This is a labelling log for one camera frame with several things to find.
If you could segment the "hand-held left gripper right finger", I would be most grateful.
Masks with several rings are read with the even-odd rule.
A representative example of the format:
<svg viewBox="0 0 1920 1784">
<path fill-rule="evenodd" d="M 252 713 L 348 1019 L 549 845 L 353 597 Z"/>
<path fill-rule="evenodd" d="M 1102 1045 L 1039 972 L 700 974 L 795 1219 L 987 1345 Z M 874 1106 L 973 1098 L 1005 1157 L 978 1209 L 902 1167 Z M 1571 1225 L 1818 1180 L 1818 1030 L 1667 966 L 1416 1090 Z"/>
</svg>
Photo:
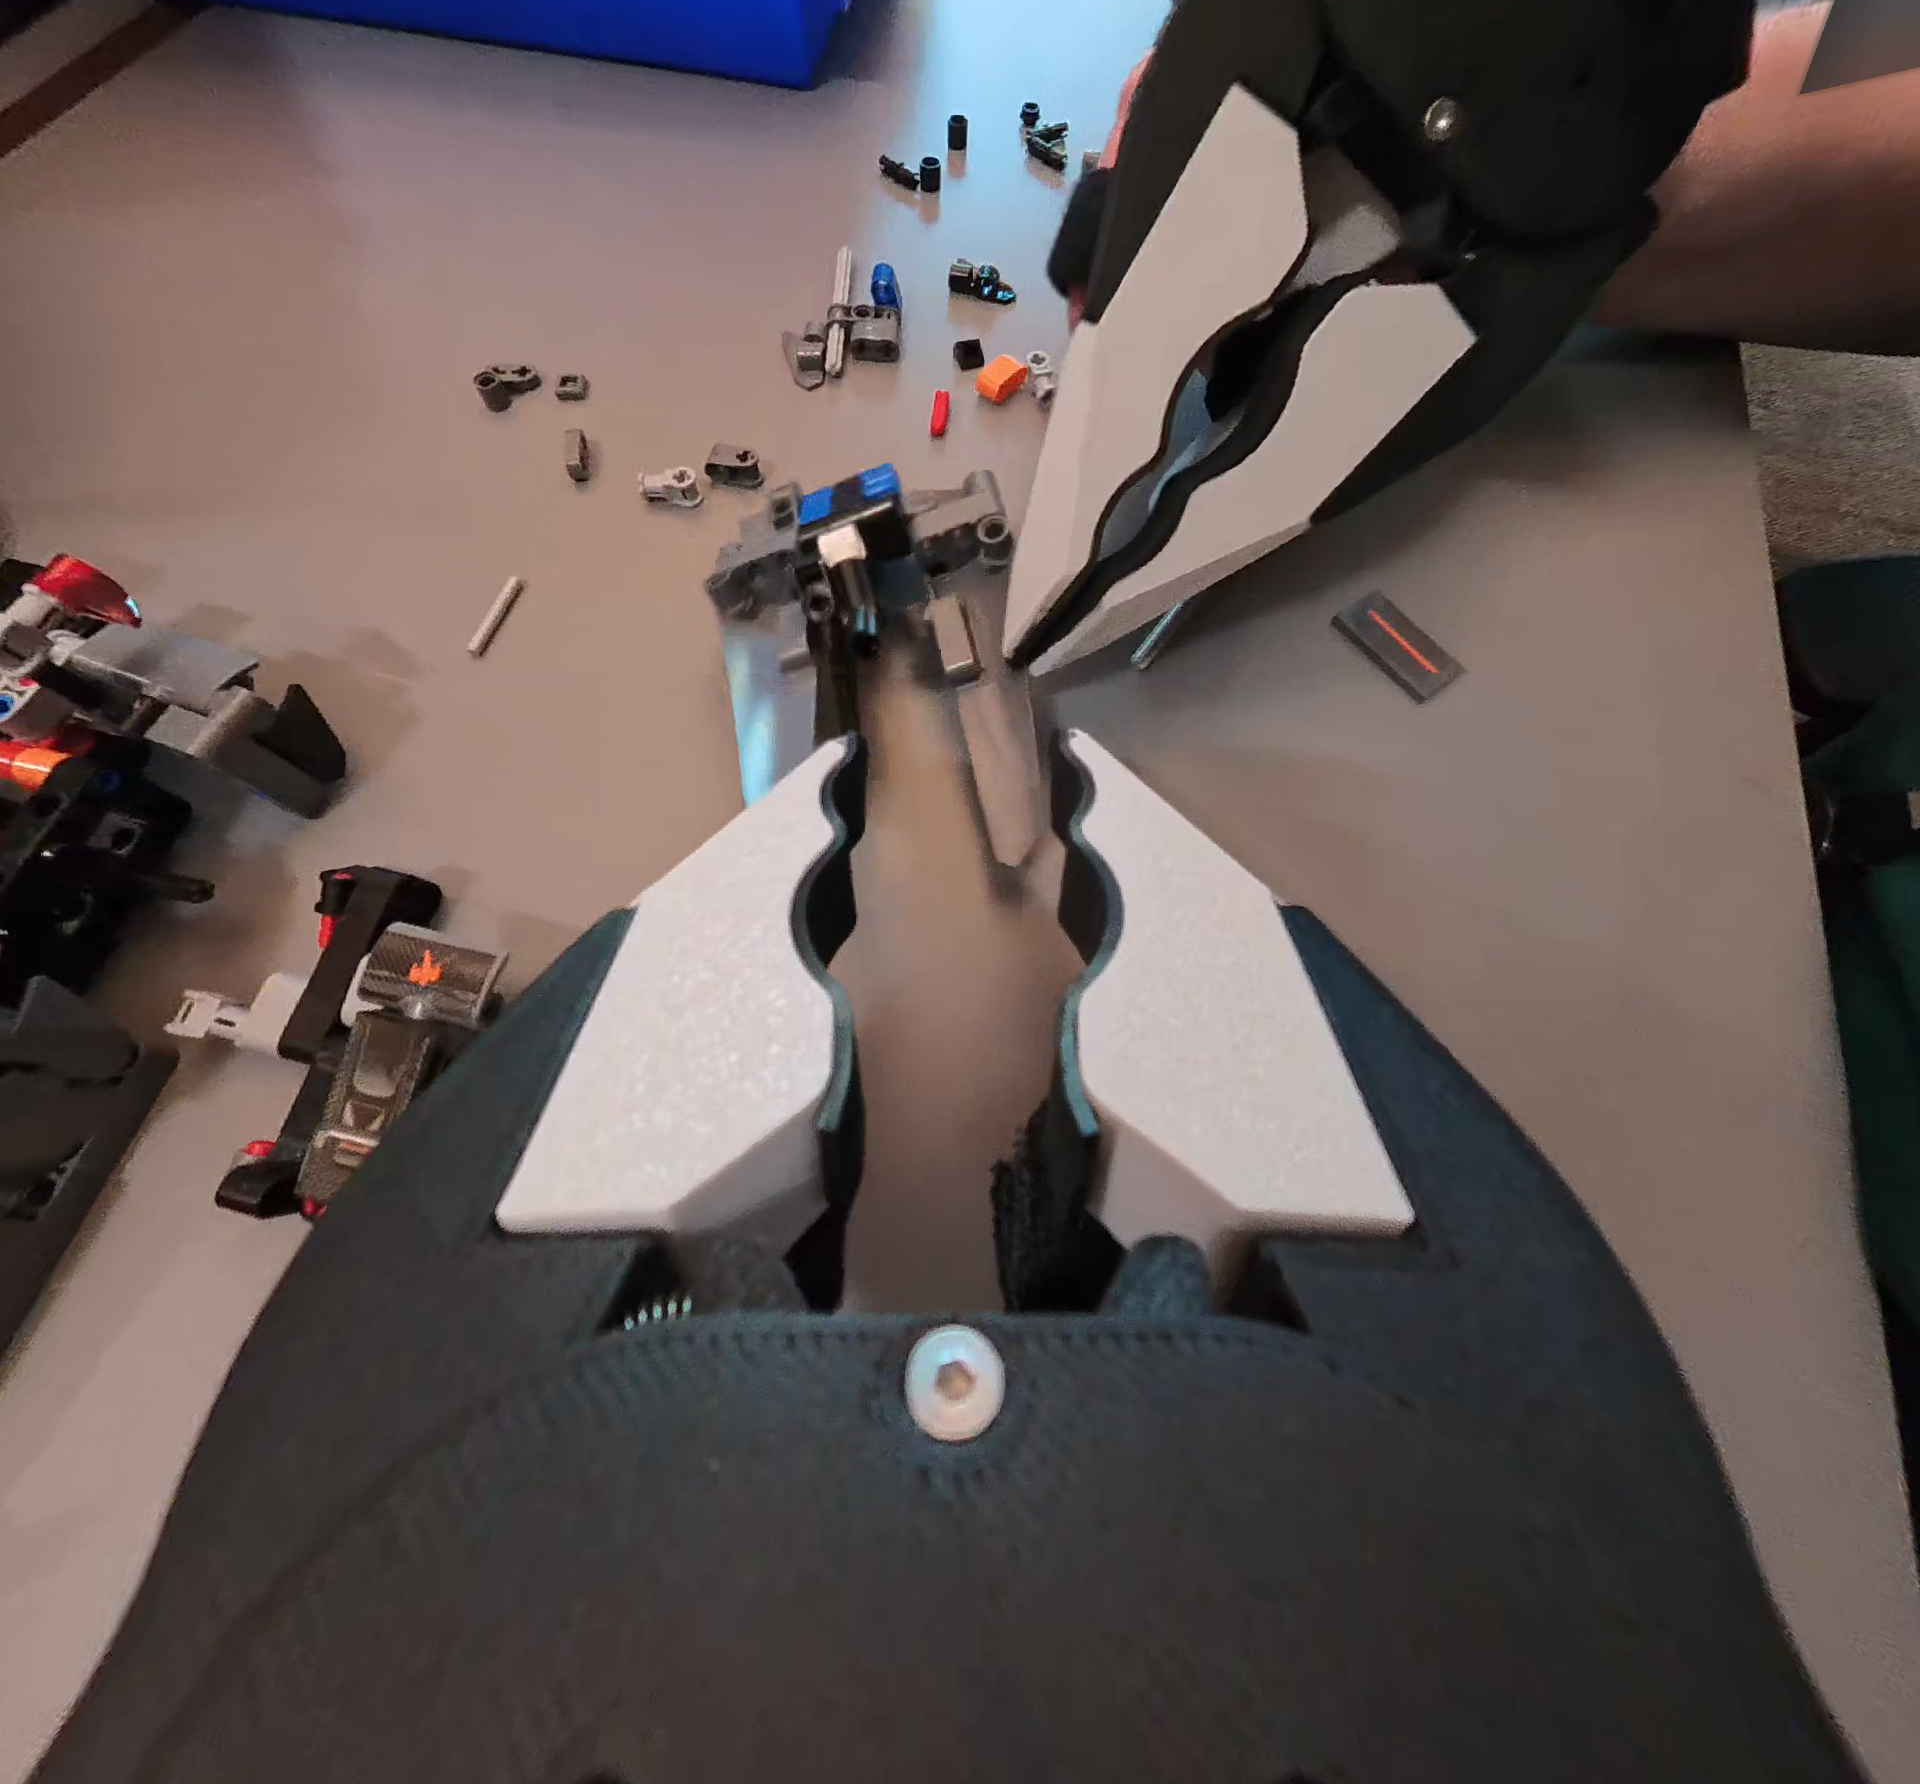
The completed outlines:
<svg viewBox="0 0 1920 1784">
<path fill-rule="evenodd" d="M 1046 1098 L 991 1178 L 1013 1311 L 1093 1311 L 1170 1248 L 1229 1305 L 1271 1242 L 1396 1244 L 1416 1212 L 1272 890 L 1088 730 L 1051 744 L 1081 962 Z"/>
</svg>

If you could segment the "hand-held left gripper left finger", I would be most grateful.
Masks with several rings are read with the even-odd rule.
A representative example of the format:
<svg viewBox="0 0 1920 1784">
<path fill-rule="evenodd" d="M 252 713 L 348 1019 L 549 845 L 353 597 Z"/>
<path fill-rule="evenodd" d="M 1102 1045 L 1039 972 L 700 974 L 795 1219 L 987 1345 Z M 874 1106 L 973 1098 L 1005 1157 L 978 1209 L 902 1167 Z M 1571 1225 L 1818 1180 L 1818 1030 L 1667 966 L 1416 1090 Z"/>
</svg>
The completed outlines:
<svg viewBox="0 0 1920 1784">
<path fill-rule="evenodd" d="M 517 1236 L 737 1242 L 840 1306 L 864 1110 L 848 992 L 867 748 L 812 748 L 641 890 L 495 1206 Z"/>
</svg>

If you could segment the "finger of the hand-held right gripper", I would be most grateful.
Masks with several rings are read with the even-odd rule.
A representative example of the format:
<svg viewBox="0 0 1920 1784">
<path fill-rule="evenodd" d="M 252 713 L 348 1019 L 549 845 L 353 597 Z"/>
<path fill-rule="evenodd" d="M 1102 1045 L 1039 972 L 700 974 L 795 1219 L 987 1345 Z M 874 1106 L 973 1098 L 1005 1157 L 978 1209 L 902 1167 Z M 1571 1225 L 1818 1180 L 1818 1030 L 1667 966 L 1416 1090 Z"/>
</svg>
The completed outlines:
<svg viewBox="0 0 1920 1784">
<path fill-rule="evenodd" d="M 1336 484 L 1466 355 L 1472 331 L 1437 286 L 1377 279 L 1400 226 L 1376 192 L 1309 194 L 1304 206 L 1307 242 L 1271 312 L 1279 329 L 1246 393 L 1212 417 L 1207 400 L 1224 385 L 1226 346 L 1247 333 L 1257 309 L 1194 364 L 1164 461 L 1116 506 L 1111 540 L 1127 536 L 1147 506 L 1181 506 L 1170 547 L 1054 667 L 1120 641 L 1300 536 Z"/>
<path fill-rule="evenodd" d="M 1207 346 L 1259 307 L 1307 242 L 1294 124 L 1231 83 L 1139 249 L 1070 340 L 1005 591 L 1005 663 L 1046 672 L 1161 554 L 1181 506 L 1147 506 L 1111 540 L 1116 506 L 1164 461 Z"/>
</svg>

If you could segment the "flame print lego assembly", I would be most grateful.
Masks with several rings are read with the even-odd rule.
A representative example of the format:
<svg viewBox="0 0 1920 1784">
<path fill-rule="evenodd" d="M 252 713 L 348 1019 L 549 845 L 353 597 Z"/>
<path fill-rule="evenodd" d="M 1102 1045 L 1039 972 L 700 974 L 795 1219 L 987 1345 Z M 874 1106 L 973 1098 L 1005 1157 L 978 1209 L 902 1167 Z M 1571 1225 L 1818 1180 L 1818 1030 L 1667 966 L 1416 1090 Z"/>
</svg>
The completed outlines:
<svg viewBox="0 0 1920 1784">
<path fill-rule="evenodd" d="M 445 892 L 377 863 L 320 872 L 319 955 L 252 999 L 189 988 L 164 1030 L 301 1067 L 269 1138 L 243 1147 L 214 1194 L 233 1215 L 319 1221 L 403 1111 L 491 1024 L 506 955 L 448 939 Z"/>
</svg>

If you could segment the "grey lego wing assembly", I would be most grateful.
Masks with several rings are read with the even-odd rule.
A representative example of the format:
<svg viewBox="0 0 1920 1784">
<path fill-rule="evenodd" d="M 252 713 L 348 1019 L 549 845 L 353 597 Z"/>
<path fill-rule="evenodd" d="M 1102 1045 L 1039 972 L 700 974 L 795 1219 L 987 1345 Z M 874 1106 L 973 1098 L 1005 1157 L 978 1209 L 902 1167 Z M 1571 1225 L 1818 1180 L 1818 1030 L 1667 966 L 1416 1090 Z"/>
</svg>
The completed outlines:
<svg viewBox="0 0 1920 1784">
<path fill-rule="evenodd" d="M 1013 554 L 991 471 L 910 489 L 882 465 L 770 490 L 708 575 L 743 800 L 858 731 L 862 672 L 902 649 L 946 710 L 987 856 L 1025 865 L 1046 813 L 1029 687 L 1001 656 Z"/>
</svg>

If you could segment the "person's right forearm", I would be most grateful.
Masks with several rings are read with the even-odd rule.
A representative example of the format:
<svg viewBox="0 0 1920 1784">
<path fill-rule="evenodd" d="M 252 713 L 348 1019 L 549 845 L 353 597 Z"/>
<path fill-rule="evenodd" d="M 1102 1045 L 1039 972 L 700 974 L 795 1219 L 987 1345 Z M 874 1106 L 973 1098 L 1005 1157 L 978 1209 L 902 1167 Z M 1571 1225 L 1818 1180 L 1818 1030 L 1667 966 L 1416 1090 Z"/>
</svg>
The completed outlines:
<svg viewBox="0 0 1920 1784">
<path fill-rule="evenodd" d="M 1919 74 L 1805 92 L 1829 10 L 1820 0 L 1762 17 L 1747 79 L 1658 179 L 1658 226 L 1592 323 L 1915 355 Z"/>
</svg>

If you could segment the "grey lego axle blue assembly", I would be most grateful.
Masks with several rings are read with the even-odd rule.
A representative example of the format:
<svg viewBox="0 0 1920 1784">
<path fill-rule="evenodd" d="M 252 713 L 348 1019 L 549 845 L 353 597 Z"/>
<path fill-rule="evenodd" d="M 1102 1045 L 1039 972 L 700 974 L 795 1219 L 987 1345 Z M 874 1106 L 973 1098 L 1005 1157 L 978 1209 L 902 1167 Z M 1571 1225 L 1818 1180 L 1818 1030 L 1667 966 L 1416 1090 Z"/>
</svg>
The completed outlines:
<svg viewBox="0 0 1920 1784">
<path fill-rule="evenodd" d="M 801 390 L 840 379 L 852 364 L 898 364 L 902 350 L 902 292 L 894 267 L 878 260 L 862 275 L 853 247 L 840 247 L 830 270 L 830 298 L 823 316 L 781 333 L 789 377 Z"/>
</svg>

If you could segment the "lego car chassis model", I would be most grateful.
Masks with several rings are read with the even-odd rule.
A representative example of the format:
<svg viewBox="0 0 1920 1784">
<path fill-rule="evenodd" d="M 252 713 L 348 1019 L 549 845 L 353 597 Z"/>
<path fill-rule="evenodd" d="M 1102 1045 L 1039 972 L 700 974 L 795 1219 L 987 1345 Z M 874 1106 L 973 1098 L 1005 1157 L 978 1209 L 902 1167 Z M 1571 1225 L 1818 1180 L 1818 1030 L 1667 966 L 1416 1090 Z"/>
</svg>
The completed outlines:
<svg viewBox="0 0 1920 1784">
<path fill-rule="evenodd" d="M 243 649 L 146 620 L 67 552 L 3 565 L 3 1349 L 32 1320 L 177 1067 L 93 1000 L 134 920 L 199 904 L 173 859 L 199 765 L 301 818 L 348 753 L 303 685 L 257 688 Z"/>
</svg>

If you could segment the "grey tile orange line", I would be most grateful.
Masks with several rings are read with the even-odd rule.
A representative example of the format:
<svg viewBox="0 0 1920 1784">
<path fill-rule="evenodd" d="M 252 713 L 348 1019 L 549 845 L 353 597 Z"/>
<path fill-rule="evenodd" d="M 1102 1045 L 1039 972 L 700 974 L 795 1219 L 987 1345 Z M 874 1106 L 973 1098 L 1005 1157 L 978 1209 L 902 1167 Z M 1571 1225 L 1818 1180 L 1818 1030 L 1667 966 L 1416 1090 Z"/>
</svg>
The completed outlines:
<svg viewBox="0 0 1920 1784">
<path fill-rule="evenodd" d="M 1379 589 L 1355 597 L 1331 622 L 1336 635 L 1416 705 L 1434 701 L 1466 672 L 1445 645 Z"/>
</svg>

